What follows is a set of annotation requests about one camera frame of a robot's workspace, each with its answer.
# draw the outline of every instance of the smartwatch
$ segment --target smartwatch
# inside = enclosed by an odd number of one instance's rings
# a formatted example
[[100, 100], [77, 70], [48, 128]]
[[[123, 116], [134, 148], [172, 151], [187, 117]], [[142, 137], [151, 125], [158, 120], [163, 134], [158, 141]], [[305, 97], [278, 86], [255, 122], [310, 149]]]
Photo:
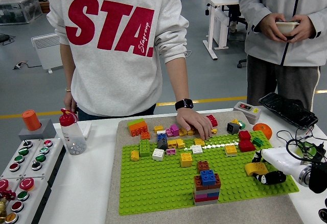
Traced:
[[176, 111], [180, 108], [193, 108], [193, 102], [191, 99], [183, 99], [175, 103]]

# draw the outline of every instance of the plastic storage box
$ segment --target plastic storage box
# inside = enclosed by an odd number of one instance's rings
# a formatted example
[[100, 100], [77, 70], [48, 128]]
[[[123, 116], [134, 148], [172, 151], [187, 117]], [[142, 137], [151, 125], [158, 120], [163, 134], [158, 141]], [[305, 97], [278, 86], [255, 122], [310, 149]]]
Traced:
[[38, 0], [0, 0], [0, 25], [30, 23], [40, 15]]

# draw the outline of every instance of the floor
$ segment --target floor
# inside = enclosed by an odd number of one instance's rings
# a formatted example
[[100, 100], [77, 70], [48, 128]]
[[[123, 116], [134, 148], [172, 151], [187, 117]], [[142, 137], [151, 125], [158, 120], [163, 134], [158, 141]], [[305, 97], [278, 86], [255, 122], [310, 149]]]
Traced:
[[[181, 1], [182, 15], [190, 22], [186, 36], [188, 50], [192, 52], [187, 57], [190, 95], [193, 100], [201, 100], [201, 103], [195, 104], [195, 110], [231, 108], [238, 101], [245, 102], [246, 67], [236, 67], [238, 61], [246, 57], [245, 27], [238, 24], [238, 31], [229, 37], [229, 49], [215, 51], [218, 60], [214, 61], [202, 43], [208, 33], [209, 16], [205, 15], [207, 0]], [[50, 118], [53, 123], [59, 122], [58, 112], [63, 107], [66, 87], [63, 68], [53, 68], [52, 74], [42, 67], [28, 68], [25, 65], [13, 70], [20, 61], [27, 61], [29, 66], [40, 65], [31, 38], [53, 32], [45, 15], [30, 24], [0, 26], [0, 33], [16, 36], [14, 43], [0, 46], [0, 172], [3, 172], [20, 144], [18, 134], [25, 126], [20, 115], [24, 111], [33, 109], [37, 113], [43, 112], [46, 115], [39, 115], [39, 119]], [[165, 67], [162, 70], [163, 90], [159, 103], [174, 102]], [[327, 90], [326, 84], [327, 70], [323, 66], [317, 90]], [[326, 96], [326, 93], [319, 93], [314, 100], [314, 113], [325, 133]], [[155, 109], [155, 114], [174, 112], [174, 106], [158, 106]]]

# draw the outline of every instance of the white table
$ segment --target white table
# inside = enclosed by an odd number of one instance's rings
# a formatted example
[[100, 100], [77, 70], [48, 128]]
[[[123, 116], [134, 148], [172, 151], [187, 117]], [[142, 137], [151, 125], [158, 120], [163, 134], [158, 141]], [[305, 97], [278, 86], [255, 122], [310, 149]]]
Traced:
[[[216, 113], [232, 109], [201, 111], [201, 113]], [[146, 117], [175, 116], [162, 114]], [[66, 153], [57, 177], [52, 186], [52, 192], [41, 217], [41, 224], [58, 223], [96, 223], [106, 222], [107, 202], [109, 197], [110, 177], [114, 158], [116, 130], [121, 119], [105, 119], [92, 121], [92, 127], [87, 138], [87, 150], [78, 156]], [[277, 139], [276, 132], [288, 130], [293, 135], [295, 127], [278, 118], [263, 108], [258, 122], [264, 122], [273, 129], [270, 142], [273, 146], [284, 146], [285, 142]], [[55, 124], [58, 136], [62, 136], [60, 124]], [[314, 135], [326, 138], [326, 135], [315, 127]], [[309, 142], [320, 144], [321, 141], [309, 139]], [[300, 192], [289, 194], [296, 210], [305, 224], [323, 223], [318, 210], [324, 208], [327, 191], [315, 194], [297, 184]]]
[[209, 20], [209, 34], [208, 40], [203, 40], [203, 44], [208, 50], [213, 60], [217, 60], [218, 57], [213, 51], [213, 38], [214, 38], [214, 23], [215, 23], [215, 8], [218, 6], [238, 5], [239, 0], [209, 0], [210, 3], [210, 20]]

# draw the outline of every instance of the orange cylinder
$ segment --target orange cylinder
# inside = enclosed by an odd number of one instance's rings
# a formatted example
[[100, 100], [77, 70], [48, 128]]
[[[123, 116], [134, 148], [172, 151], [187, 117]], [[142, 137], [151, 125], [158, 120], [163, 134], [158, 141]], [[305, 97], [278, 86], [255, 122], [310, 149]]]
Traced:
[[24, 113], [22, 113], [21, 116], [29, 131], [36, 131], [41, 127], [41, 123], [37, 118], [34, 110], [27, 110]]

